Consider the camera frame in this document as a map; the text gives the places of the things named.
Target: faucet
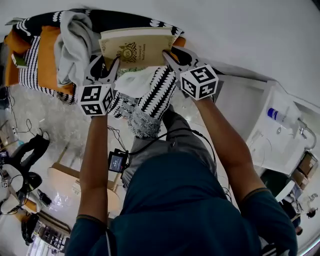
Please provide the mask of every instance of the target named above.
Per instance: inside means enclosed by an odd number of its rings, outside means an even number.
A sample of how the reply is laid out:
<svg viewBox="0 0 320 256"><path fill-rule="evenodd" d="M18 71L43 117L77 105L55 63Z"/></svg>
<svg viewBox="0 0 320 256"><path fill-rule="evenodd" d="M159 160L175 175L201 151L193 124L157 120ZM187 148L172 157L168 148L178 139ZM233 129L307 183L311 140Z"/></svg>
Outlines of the faucet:
<svg viewBox="0 0 320 256"><path fill-rule="evenodd" d="M310 151L312 150L317 143L317 137L316 134L307 126L307 124L305 122L303 122L300 118L298 118L298 124L299 124L299 133L301 134L301 136L306 140L307 136L305 135L305 131L308 131L312 136L313 136L313 144L312 146L306 146L304 147L304 149L306 151Z"/></svg>

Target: gray pants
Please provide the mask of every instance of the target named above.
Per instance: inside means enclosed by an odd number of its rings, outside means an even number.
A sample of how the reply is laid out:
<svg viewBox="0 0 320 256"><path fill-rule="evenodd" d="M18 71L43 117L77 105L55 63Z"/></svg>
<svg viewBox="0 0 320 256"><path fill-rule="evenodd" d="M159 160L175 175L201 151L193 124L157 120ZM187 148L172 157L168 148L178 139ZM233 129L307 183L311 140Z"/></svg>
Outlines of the gray pants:
<svg viewBox="0 0 320 256"><path fill-rule="evenodd" d="M181 115L170 110L170 108L163 115L163 123L167 131L172 131L178 128L188 128L190 126ZM131 152L136 152L143 148L149 142L153 141L153 138L135 138ZM166 154L169 152L186 152L194 155L200 160L215 176L217 176L214 161L208 152L204 143L191 131L179 130L169 133L166 136L166 140L157 140L147 147L142 152L129 157L130 166L124 170L122 176L122 182L125 188L128 188L129 183L135 174L139 166L147 159Z"/></svg>

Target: teal shirt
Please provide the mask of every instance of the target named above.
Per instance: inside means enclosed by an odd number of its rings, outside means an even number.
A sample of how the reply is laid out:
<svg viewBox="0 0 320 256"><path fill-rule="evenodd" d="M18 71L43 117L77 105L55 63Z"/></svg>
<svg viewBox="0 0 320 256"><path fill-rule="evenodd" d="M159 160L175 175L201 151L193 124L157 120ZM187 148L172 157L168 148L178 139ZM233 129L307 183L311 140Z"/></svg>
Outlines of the teal shirt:
<svg viewBox="0 0 320 256"><path fill-rule="evenodd" d="M78 216L66 255L297 254L294 227L267 189L253 191L239 207L194 156L163 154L136 171L109 229Z"/></svg>

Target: book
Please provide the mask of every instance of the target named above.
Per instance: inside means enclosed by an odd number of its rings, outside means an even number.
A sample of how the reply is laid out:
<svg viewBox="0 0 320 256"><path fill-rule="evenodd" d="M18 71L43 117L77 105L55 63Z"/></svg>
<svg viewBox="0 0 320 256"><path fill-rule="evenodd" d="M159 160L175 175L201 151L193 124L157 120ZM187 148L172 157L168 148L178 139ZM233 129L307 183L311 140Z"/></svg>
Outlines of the book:
<svg viewBox="0 0 320 256"><path fill-rule="evenodd" d="M26 69L28 67L28 65L26 64L24 58L18 56L17 54L12 53L11 58L13 60L14 65L18 69Z"/></svg>
<svg viewBox="0 0 320 256"><path fill-rule="evenodd" d="M138 27L105 31L99 40L107 69L120 57L120 69L165 66L164 50L171 51L175 36L170 27Z"/></svg>

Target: gold emblem on book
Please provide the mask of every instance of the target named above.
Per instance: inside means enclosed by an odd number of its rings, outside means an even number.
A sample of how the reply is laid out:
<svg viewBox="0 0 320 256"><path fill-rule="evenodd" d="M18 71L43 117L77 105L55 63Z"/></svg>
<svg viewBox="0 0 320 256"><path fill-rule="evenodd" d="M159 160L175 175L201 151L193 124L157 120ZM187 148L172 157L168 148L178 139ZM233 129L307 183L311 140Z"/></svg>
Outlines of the gold emblem on book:
<svg viewBox="0 0 320 256"><path fill-rule="evenodd" d="M119 56L125 62L137 61L137 44L135 42L125 43L119 46L121 50L118 50L116 55Z"/></svg>

